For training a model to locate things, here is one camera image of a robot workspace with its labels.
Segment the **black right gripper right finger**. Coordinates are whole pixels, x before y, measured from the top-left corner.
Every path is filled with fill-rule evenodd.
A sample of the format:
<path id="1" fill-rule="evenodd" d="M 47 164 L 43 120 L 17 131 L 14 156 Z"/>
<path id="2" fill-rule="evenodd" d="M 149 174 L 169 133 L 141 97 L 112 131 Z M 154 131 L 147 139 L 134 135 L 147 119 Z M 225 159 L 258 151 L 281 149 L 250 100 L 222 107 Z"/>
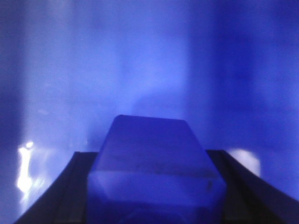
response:
<path id="1" fill-rule="evenodd" d="M 299 202 L 253 174 L 224 150 L 207 150 L 227 185 L 223 224 L 297 224 Z"/>

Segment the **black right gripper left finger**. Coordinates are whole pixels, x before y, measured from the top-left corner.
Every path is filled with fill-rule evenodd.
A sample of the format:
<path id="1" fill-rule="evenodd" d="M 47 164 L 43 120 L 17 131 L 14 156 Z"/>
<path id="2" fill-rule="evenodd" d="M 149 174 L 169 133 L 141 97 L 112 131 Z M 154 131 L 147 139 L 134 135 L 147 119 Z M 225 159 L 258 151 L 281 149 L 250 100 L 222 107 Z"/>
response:
<path id="1" fill-rule="evenodd" d="M 50 187 L 16 224 L 86 224 L 87 178 L 96 152 L 75 152 Z"/>

